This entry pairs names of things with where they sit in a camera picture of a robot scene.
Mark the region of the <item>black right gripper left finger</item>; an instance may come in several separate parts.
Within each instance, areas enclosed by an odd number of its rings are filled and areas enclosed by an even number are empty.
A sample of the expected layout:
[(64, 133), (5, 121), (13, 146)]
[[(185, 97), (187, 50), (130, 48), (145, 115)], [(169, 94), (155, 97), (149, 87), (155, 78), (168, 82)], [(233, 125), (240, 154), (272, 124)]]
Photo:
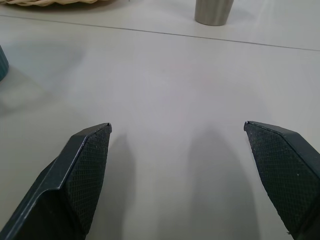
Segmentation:
[(85, 240), (103, 187), (112, 125), (72, 135), (38, 175), (0, 240)]

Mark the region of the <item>teal ribbed bowl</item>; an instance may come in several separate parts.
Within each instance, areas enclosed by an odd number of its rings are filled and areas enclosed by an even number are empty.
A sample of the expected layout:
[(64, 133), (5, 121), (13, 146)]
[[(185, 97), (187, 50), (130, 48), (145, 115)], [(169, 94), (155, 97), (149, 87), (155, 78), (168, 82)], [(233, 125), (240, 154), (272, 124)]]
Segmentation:
[(7, 76), (9, 72), (8, 59), (0, 46), (0, 82)]

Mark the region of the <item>woven wicker basket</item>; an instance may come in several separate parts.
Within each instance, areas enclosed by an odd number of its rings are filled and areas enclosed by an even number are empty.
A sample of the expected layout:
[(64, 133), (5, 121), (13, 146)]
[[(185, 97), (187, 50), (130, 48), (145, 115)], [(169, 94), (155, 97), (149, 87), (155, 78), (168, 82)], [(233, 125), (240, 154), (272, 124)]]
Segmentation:
[(22, 7), (46, 7), (52, 4), (68, 5), (73, 3), (93, 4), (99, 0), (0, 0), (0, 4), (17, 5)]

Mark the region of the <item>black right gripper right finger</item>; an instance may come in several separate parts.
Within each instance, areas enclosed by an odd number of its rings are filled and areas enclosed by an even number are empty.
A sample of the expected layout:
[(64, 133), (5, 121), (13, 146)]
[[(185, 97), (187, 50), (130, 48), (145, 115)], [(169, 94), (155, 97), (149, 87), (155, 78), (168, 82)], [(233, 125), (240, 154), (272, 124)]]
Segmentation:
[(261, 183), (294, 240), (320, 240), (320, 153), (299, 133), (244, 124)]

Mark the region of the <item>silver metal cup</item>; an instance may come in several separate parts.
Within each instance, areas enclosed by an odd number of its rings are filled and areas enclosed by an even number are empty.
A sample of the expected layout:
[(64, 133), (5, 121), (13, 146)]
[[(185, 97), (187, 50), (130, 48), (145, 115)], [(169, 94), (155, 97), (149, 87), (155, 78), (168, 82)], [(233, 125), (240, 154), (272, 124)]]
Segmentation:
[(234, 0), (196, 0), (194, 19), (207, 26), (226, 24)]

